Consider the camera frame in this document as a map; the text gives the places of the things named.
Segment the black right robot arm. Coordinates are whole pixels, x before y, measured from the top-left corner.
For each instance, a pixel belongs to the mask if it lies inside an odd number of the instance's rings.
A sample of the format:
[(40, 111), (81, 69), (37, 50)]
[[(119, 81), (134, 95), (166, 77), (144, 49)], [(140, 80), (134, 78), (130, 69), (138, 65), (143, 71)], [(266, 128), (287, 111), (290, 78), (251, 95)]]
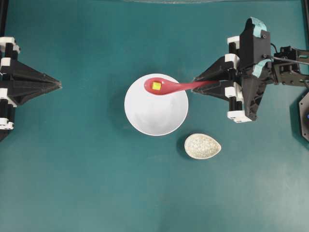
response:
[(241, 35), (229, 37), (227, 44), (228, 54), (193, 80), (208, 84), (193, 91), (228, 101), (227, 117), (234, 122), (256, 120), (267, 85), (309, 86), (309, 76), (300, 71), (309, 63), (308, 51), (287, 46), (272, 54), (270, 33), (259, 19), (250, 17)]

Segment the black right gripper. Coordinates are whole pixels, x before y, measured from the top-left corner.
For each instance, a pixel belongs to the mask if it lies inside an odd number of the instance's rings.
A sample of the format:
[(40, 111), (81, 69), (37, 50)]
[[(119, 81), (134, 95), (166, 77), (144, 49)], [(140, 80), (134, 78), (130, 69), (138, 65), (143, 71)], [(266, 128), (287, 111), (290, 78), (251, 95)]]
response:
[(227, 44), (229, 53), (193, 79), (200, 85), (191, 92), (229, 101), (227, 117), (236, 123), (255, 121), (272, 74), (270, 33), (261, 20), (250, 17), (241, 35), (229, 37)]

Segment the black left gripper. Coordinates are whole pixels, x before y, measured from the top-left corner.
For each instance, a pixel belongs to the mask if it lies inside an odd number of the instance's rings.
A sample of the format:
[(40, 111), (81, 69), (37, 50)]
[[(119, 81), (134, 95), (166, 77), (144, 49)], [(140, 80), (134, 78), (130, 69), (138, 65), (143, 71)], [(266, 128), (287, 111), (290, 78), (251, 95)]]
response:
[[(60, 81), (19, 62), (19, 53), (14, 37), (0, 38), (0, 141), (14, 129), (17, 106), (62, 88)], [(12, 77), (41, 83), (11, 83)]]

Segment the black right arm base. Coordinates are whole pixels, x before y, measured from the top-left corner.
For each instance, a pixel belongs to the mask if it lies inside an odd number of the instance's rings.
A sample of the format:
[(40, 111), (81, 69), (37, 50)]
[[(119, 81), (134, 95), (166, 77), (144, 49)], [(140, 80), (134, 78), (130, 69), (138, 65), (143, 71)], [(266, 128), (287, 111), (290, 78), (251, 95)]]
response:
[(290, 105), (292, 136), (309, 150), (309, 91), (304, 90)]

